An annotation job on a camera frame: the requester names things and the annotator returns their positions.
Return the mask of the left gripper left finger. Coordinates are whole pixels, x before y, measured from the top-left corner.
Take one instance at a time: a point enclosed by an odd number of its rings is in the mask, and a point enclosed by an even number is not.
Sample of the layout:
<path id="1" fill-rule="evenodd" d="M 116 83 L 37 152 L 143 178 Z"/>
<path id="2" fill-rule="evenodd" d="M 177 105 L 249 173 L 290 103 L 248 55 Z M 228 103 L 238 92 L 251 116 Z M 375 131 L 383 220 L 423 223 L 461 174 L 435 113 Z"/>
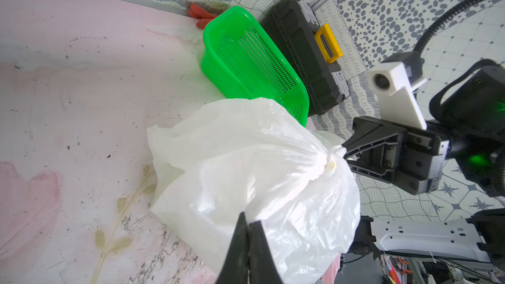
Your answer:
<path id="1" fill-rule="evenodd" d="M 239 215 L 234 234 L 216 284 L 248 284 L 249 282 L 249 226 L 245 213 Z"/>

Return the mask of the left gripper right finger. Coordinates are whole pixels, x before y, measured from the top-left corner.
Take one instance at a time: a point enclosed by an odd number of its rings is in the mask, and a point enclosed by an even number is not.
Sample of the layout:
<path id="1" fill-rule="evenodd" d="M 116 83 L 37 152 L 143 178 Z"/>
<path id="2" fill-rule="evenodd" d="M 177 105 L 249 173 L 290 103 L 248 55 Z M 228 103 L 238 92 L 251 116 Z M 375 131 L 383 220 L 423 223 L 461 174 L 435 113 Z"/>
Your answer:
<path id="1" fill-rule="evenodd" d="M 260 221 L 249 225 L 249 282 L 283 284 Z"/>

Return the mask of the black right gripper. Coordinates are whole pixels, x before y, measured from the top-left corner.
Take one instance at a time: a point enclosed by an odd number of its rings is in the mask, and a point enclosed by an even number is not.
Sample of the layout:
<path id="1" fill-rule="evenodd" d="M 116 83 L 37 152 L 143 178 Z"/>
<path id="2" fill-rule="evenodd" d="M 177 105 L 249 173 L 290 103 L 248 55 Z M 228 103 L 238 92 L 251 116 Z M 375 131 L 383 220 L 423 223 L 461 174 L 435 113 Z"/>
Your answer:
<path id="1" fill-rule="evenodd" d="M 398 174 L 398 187 L 411 195 L 438 189 L 442 168 L 451 150 L 447 134 L 428 130 L 409 130 L 406 134 L 405 126 L 367 116 L 354 118 L 352 130 L 354 134 L 343 147 L 353 173 L 394 185 Z M 405 134 L 399 163 L 387 159 L 351 158 L 380 145 L 397 145 Z"/>

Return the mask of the pink patterned plastic bag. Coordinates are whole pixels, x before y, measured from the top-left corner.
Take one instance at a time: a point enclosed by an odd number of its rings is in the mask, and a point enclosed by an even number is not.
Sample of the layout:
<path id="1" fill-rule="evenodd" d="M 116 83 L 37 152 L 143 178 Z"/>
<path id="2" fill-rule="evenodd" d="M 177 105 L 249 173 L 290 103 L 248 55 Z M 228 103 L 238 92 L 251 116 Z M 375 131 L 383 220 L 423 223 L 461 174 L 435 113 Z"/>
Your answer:
<path id="1" fill-rule="evenodd" d="M 325 271 L 325 273 L 320 278 L 321 284 L 334 284 L 335 278 L 337 277 L 338 271 L 341 265 L 341 254 L 339 254 L 331 263 L 330 267 Z"/>

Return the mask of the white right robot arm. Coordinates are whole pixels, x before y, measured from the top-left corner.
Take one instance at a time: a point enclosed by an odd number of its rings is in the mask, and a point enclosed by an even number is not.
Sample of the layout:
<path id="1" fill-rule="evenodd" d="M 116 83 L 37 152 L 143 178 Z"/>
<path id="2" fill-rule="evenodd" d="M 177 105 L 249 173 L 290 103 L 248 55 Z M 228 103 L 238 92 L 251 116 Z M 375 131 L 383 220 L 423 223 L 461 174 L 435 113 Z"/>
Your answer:
<path id="1" fill-rule="evenodd" d="M 367 72 L 380 116 L 358 117 L 345 142 L 351 170 L 410 193 L 442 198 L 436 222 L 362 217 L 350 251 L 433 258 L 468 272 L 504 269 L 504 69 L 477 61 L 447 84 L 424 116 L 418 65 Z"/>

